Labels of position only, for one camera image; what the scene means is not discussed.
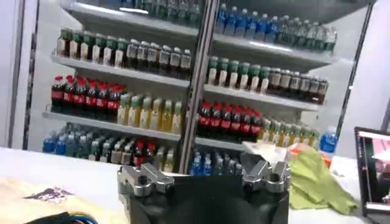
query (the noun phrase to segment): black device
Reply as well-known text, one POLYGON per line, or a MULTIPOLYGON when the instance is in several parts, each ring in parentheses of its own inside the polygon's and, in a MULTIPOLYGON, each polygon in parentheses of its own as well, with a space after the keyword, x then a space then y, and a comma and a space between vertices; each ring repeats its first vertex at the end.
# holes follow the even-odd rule
POLYGON ((355 127, 355 140, 363 216, 389 223, 390 133, 355 127))
POLYGON ((172 177, 151 164, 122 166, 119 199, 131 224, 287 224, 289 167, 247 158, 244 175, 172 177))

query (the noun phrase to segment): laptop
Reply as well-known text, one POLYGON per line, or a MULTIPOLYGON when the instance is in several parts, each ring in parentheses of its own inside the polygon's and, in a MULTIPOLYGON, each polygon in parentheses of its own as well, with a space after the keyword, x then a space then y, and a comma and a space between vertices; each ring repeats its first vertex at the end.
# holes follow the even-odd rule
POLYGON ((363 216, 390 223, 390 133, 355 127, 363 216))

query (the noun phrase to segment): green cloth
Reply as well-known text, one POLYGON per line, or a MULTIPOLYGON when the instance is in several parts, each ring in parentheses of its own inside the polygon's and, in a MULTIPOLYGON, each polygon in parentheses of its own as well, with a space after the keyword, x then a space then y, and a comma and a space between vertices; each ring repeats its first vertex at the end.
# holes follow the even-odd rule
POLYGON ((294 209, 332 208, 349 215, 356 201, 330 174, 315 149, 300 152, 291 163, 290 205, 294 209))

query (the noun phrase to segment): screen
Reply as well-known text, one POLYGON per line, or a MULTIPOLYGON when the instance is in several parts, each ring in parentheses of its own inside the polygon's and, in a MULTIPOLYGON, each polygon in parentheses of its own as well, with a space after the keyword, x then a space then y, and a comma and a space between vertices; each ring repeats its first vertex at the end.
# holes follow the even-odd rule
POLYGON ((390 136, 356 131, 361 199, 390 205, 390 136))

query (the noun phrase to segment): white table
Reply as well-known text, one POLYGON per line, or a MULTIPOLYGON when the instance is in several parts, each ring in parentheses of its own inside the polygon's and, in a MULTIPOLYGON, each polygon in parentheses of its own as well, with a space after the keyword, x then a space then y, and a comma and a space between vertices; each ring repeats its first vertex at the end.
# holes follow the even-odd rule
MULTIPOLYGON (((123 209, 118 200, 116 171, 118 165, 0 148, 0 177, 13 177, 30 183, 62 187, 80 198, 112 211, 123 209)), ((356 162, 335 157, 332 170, 346 177, 336 179, 342 187, 359 198, 356 162)), ((364 224, 363 219, 344 216, 331 209, 289 211, 291 224, 364 224)))

